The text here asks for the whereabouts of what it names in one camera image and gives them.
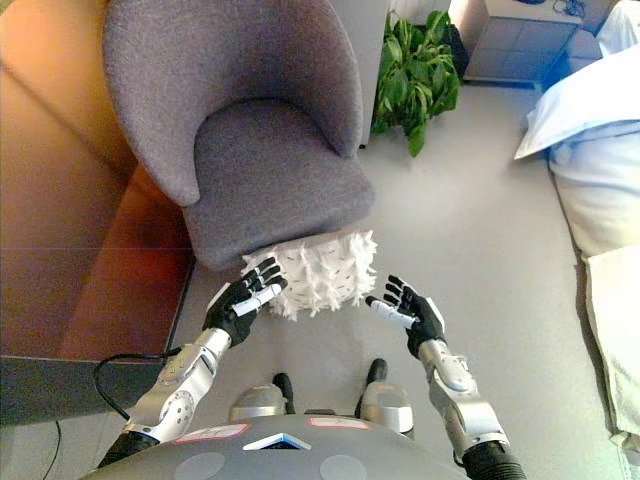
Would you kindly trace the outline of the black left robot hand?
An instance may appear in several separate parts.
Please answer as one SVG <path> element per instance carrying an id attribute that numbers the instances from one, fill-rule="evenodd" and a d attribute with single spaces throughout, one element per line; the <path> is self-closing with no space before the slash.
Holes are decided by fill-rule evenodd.
<path id="1" fill-rule="evenodd" d="M 202 330 L 225 331 L 234 347 L 249 335 L 262 307 L 287 287 L 274 257 L 268 257 L 250 269 L 242 278 L 225 284 L 207 306 Z"/>

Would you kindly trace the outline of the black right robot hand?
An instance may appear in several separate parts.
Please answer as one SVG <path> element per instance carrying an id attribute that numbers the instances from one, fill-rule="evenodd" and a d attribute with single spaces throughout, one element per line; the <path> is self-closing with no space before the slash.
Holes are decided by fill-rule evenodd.
<path id="1" fill-rule="evenodd" d="M 419 295 L 407 282 L 400 277 L 389 275 L 385 285 L 386 293 L 383 299 L 372 295 L 366 297 L 366 305 L 371 309 L 381 307 L 387 312 L 411 317 L 411 327 L 406 329 L 407 348 L 416 359 L 419 358 L 419 347 L 430 340 L 445 342 L 444 323 L 429 300 Z"/>

